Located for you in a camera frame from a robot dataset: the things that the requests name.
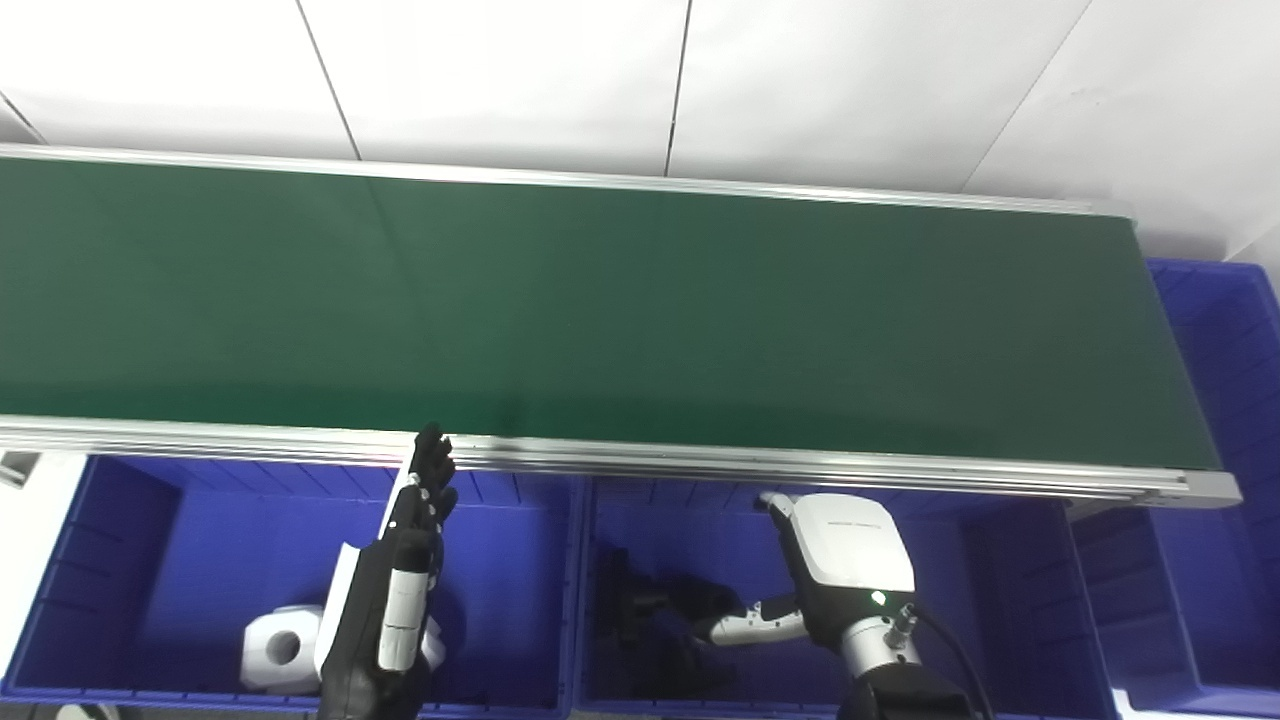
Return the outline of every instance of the white object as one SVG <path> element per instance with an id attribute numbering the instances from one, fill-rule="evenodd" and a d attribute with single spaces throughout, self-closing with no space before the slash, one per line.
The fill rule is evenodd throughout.
<path id="1" fill-rule="evenodd" d="M 383 670 L 403 673 L 413 666 L 429 582 L 426 573 L 392 570 L 387 607 L 383 611 L 383 632 L 378 638 L 378 666 Z"/>
<path id="2" fill-rule="evenodd" d="M 763 603 L 756 602 L 746 609 L 745 616 L 724 615 L 712 626 L 707 637 L 712 644 L 724 647 L 790 641 L 809 634 L 804 626 L 804 615 L 799 610 L 768 620 L 764 619 L 763 610 Z"/>
<path id="3" fill-rule="evenodd" d="M 81 475 L 83 452 L 44 452 L 22 488 L 0 483 L 0 675 L 18 647 Z"/>
<path id="4" fill-rule="evenodd" d="M 444 662 L 445 651 L 444 641 L 440 639 L 440 626 L 435 624 L 435 619 L 428 616 L 426 619 L 426 632 L 422 633 L 422 657 L 426 659 L 428 667 L 434 673 L 440 664 Z"/>
<path id="5" fill-rule="evenodd" d="M 809 574 L 819 584 L 883 592 L 915 592 L 915 570 L 893 516 L 874 500 L 815 493 L 760 500 L 788 518 Z"/>
<path id="6" fill-rule="evenodd" d="M 114 705 L 64 705 L 58 708 L 56 720 L 120 720 L 120 710 Z"/>
<path id="7" fill-rule="evenodd" d="M 244 628 L 241 683 L 268 694 L 307 694 L 320 689 L 316 673 L 317 605 L 289 605 L 256 618 Z"/>

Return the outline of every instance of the white plastic part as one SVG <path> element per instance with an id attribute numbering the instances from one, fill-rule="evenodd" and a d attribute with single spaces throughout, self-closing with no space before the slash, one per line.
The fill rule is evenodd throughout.
<path id="1" fill-rule="evenodd" d="M 426 632 L 422 633 L 421 650 L 422 657 L 426 659 L 426 665 L 433 673 L 444 664 L 444 659 L 448 656 L 444 650 L 444 641 L 440 638 L 440 626 L 435 624 L 434 618 L 426 619 Z"/>
<path id="2" fill-rule="evenodd" d="M 915 592 L 915 570 L 884 506 L 851 495 L 760 498 L 791 520 L 813 579 L 837 588 Z"/>
<path id="3" fill-rule="evenodd" d="M 721 618 L 707 635 L 712 644 L 733 646 L 782 642 L 803 638 L 806 634 L 804 616 L 799 610 L 765 620 L 760 615 L 760 603 L 756 602 L 746 609 L 745 618 L 737 615 Z"/>
<path id="4" fill-rule="evenodd" d="M 403 673 L 413 666 L 419 652 L 417 630 L 426 611 L 429 580 L 426 573 L 392 570 L 381 634 L 378 638 L 378 666 L 383 670 Z"/>
<path id="5" fill-rule="evenodd" d="M 315 656 L 323 612 L 317 605 L 291 605 L 250 623 L 241 653 L 241 683 L 268 694 L 319 691 Z"/>

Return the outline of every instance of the blue plastic bin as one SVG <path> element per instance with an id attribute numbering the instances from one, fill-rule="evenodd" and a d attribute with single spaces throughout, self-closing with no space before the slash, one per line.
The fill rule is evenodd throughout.
<path id="1" fill-rule="evenodd" d="M 844 662 L 806 638 L 704 648 L 707 666 L 736 679 L 694 697 L 645 700 L 657 633 L 687 632 L 675 614 L 655 615 L 637 650 L 596 629 L 608 597 L 602 571 L 626 550 L 636 573 L 668 583 L 694 575 L 728 585 L 744 602 L 794 589 L 769 518 L 753 509 L 751 483 L 602 479 L 588 519 L 579 638 L 581 710 L 676 717 L 826 717 L 847 685 Z M 783 486 L 794 493 L 822 488 Z M 895 515 L 915 566 L 919 598 L 960 637 L 1004 717 L 1115 716 L 1071 530 L 1060 502 L 918 491 L 858 492 Z M 922 656 L 960 687 L 964 674 L 928 629 Z"/>
<path id="2" fill-rule="evenodd" d="M 365 544 L 393 470 L 93 457 L 4 694 L 26 702 L 314 710 L 239 684 L 246 624 L 323 605 L 338 548 Z M 458 473 L 435 594 L 448 659 L 433 717 L 570 711 L 584 482 Z"/>
<path id="3" fill-rule="evenodd" d="M 1148 265 L 1244 502 L 1076 524 L 1107 665 L 1138 708 L 1280 717 L 1280 311 L 1256 265 Z"/>

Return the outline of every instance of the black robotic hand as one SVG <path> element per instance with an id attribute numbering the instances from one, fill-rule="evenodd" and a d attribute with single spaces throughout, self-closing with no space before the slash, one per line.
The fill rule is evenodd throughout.
<path id="1" fill-rule="evenodd" d="M 453 450 L 428 424 L 415 441 L 410 483 L 392 497 L 381 536 L 360 551 L 333 646 L 321 665 L 319 720 L 411 720 L 430 687 L 419 647 L 444 561 L 442 529 L 457 491 Z"/>

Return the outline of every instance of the black object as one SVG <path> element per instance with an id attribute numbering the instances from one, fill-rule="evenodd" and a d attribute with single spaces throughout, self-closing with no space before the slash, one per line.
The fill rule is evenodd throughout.
<path id="1" fill-rule="evenodd" d="M 596 634 L 614 635 L 637 666 L 634 697 L 691 697 L 736 679 L 735 669 L 712 662 L 690 632 L 650 621 L 663 610 L 686 623 L 722 616 L 741 606 L 732 589 L 692 575 L 659 584 L 632 571 L 630 555 L 617 548 L 602 560 L 595 602 Z"/>
<path id="2" fill-rule="evenodd" d="M 657 669 L 654 674 L 635 684 L 635 697 L 666 700 L 692 697 L 737 679 L 732 665 L 710 662 L 687 634 L 657 633 Z"/>
<path id="3" fill-rule="evenodd" d="M 881 665 L 855 679 L 836 714 L 836 720 L 972 719 L 964 691 L 923 665 L 906 662 Z"/>
<path id="4" fill-rule="evenodd" d="M 404 673 L 378 665 L 383 612 L 392 570 L 397 565 L 428 568 L 439 577 L 444 562 L 440 528 L 453 511 L 458 493 L 453 477 L 453 446 L 435 423 L 417 434 L 408 471 L 416 475 L 396 495 L 380 538 L 360 551 L 351 588 L 342 607 L 333 647 L 320 669 L 317 720 L 412 720 L 422 708 L 431 670 L 421 653 Z M 419 644 L 426 632 L 430 593 L 422 609 Z"/>
<path id="5" fill-rule="evenodd" d="M 960 666 L 964 667 L 965 679 L 969 682 L 969 687 L 973 689 L 973 693 L 978 696 L 978 707 L 982 710 L 983 716 L 986 720 L 996 720 L 996 714 L 991 708 L 991 698 L 987 696 L 987 687 L 982 684 L 982 678 L 978 676 L 977 667 L 974 667 L 973 661 L 969 660 L 969 653 L 966 653 L 964 651 L 964 646 L 960 644 L 960 638 L 951 632 L 951 628 L 947 628 L 945 623 L 938 620 L 924 607 L 913 603 L 910 611 L 920 620 L 924 620 L 924 624 L 937 633 L 938 637 L 942 638 L 942 642 L 947 643 L 951 652 L 954 652 L 960 660 Z"/>

